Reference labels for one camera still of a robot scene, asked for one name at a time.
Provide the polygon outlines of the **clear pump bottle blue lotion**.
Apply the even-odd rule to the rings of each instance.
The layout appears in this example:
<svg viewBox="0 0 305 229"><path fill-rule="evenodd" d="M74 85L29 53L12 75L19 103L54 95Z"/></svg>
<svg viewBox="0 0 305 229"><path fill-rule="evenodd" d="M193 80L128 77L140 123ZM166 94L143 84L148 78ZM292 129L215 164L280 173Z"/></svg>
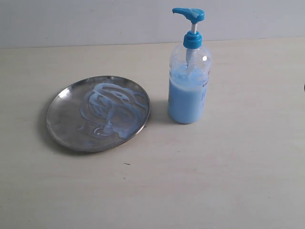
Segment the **clear pump bottle blue lotion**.
<svg viewBox="0 0 305 229"><path fill-rule="evenodd" d="M168 115L181 124L198 121L203 114L205 95L212 66L212 56L203 46L197 24L205 19L202 9L173 8L191 22L182 45L171 53L169 63Z"/></svg>

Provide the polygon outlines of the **round steel plate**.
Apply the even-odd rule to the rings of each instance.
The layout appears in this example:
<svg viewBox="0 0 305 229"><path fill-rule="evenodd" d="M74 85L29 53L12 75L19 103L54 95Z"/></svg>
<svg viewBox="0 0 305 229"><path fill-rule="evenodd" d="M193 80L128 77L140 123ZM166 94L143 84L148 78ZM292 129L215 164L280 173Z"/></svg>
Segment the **round steel plate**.
<svg viewBox="0 0 305 229"><path fill-rule="evenodd" d="M151 111L150 98L147 92L136 82L124 77L95 76L69 85L49 105L46 112L46 127L56 143L72 151L93 153L122 145L139 133L137 132L128 139L120 139L117 134L101 138L90 135L91 126L84 123L85 120L80 115L80 105L87 92L99 83L112 83L146 93L149 111L139 132L144 128Z"/></svg>

